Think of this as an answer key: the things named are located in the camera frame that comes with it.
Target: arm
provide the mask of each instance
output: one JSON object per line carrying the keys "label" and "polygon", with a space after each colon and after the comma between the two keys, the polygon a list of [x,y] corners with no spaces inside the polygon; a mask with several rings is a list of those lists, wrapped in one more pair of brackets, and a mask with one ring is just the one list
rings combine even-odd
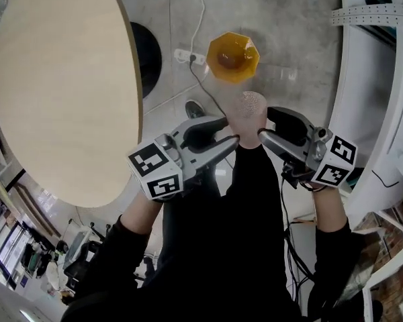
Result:
{"label": "arm", "polygon": [[326,187],[313,193],[313,199],[317,228],[315,285],[308,301],[312,320],[321,317],[323,306],[329,307],[340,297],[354,265],[349,252],[352,234],[339,190]]}
{"label": "arm", "polygon": [[341,230],[347,223],[347,216],[338,189],[326,187],[313,193],[317,228],[325,233]]}
{"label": "arm", "polygon": [[134,233],[148,235],[162,206],[162,203],[148,200],[140,191],[122,214],[121,223]]}
{"label": "arm", "polygon": [[133,273],[143,259],[152,225],[161,204],[149,201],[139,192],[114,224],[90,262],[76,299],[96,292],[113,292],[116,287],[137,288]]}

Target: brick wall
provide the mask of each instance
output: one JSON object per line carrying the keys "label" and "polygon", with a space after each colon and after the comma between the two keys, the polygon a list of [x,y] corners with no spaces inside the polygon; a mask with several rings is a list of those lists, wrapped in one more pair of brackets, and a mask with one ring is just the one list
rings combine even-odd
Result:
{"label": "brick wall", "polygon": [[[403,218],[403,203],[397,207]],[[385,210],[388,215],[397,220],[392,209]],[[403,249],[403,232],[374,213],[369,213],[356,228],[357,230],[382,227],[386,229],[385,243],[381,245],[374,271],[387,264]],[[399,304],[403,301],[403,268],[372,289],[372,298],[382,302],[384,306],[383,322],[402,322]]]}

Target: orange bowl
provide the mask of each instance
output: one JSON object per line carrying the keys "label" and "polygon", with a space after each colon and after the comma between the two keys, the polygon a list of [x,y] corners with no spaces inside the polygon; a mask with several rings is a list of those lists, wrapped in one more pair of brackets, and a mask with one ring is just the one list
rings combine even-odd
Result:
{"label": "orange bowl", "polygon": [[249,37],[227,32],[212,40],[206,62],[216,78],[241,83],[257,71],[260,54]]}

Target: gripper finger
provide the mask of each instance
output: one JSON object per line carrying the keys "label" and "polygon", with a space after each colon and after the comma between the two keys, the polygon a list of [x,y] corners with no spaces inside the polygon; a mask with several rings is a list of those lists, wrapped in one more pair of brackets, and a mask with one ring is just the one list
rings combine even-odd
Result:
{"label": "gripper finger", "polygon": [[239,145],[238,136],[228,136],[222,140],[204,148],[203,150],[193,149],[191,146],[188,150],[192,153],[193,160],[191,163],[197,171],[202,170],[206,166],[215,166],[217,163],[225,159]]}

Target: power strip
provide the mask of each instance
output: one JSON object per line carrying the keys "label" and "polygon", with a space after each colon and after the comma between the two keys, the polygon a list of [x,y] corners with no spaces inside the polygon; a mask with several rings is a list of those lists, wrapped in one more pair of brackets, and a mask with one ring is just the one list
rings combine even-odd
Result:
{"label": "power strip", "polygon": [[[193,63],[203,66],[206,62],[206,57],[200,54],[196,54],[193,52],[195,56],[195,60]],[[191,52],[182,49],[176,49],[174,57],[180,62],[189,62],[189,57],[191,56]]]}

